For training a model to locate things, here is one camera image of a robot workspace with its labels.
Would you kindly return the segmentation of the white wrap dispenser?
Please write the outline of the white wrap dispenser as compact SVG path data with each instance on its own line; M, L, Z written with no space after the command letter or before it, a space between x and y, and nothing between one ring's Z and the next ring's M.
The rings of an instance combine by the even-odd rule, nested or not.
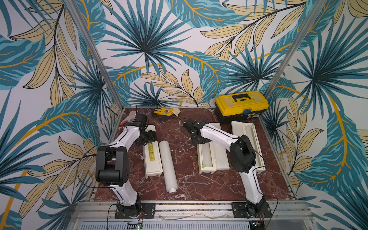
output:
M143 157L145 166L145 178L160 176L163 173L163 166L157 141L156 128L148 125L146 131L153 135L153 141L143 146Z
M198 144L197 154L199 173L214 174L217 171L217 166L213 142Z

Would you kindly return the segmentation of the white dispenser base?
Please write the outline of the white dispenser base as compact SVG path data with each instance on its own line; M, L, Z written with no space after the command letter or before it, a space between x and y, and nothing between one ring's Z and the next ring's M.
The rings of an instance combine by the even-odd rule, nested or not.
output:
M246 135L249 138L253 148L256 151L256 164L255 164L256 172L257 173L264 172L265 171L265 163L264 163L265 161L263 159L258 135L255 129L255 124L232 121L231 125L232 125L232 133L234 135L236 136Z

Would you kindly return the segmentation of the plastic wrap roll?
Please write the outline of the plastic wrap roll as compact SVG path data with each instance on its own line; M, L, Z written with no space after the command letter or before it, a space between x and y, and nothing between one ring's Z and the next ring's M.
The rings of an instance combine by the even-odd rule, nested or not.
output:
M163 166L163 174L165 180L166 191L169 194L174 194L178 190L176 174L173 165L171 149L168 141L161 141L159 143L160 155Z
M211 157L211 151L210 151L210 144L201 144L201 150L202 150L202 159L203 159L203 169L211 168L213 167L212 163L212 157Z

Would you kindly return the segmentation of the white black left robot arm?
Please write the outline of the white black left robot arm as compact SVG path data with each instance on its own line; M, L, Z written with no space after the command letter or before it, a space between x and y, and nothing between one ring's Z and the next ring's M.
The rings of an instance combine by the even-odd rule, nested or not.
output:
M132 122L124 125L121 134L96 153L96 181L112 190L119 199L118 208L134 213L141 212L141 200L129 181L128 150L133 144L138 147L157 140L156 132L147 131L148 118L137 114Z

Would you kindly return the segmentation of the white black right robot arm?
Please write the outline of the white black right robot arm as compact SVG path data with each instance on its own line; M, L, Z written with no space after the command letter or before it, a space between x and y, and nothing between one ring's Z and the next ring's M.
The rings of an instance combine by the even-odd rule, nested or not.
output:
M252 217L262 214L267 209L267 201L261 192L256 174L256 151L246 135L236 136L227 133L205 120L184 121L183 127L188 131L193 146L214 142L230 153L232 167L239 172L246 195L247 212Z

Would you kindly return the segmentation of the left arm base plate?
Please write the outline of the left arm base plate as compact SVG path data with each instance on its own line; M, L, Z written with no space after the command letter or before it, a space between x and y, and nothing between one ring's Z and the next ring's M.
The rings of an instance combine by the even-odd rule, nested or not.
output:
M118 204L115 213L115 219L153 219L155 211L155 203L137 203L132 206Z

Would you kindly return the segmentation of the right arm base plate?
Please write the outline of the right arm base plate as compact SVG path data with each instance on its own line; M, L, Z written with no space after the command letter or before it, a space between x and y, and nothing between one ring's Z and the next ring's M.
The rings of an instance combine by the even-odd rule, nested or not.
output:
M232 202L231 206L235 218L270 218L272 216L271 208L267 202L257 205L246 202Z

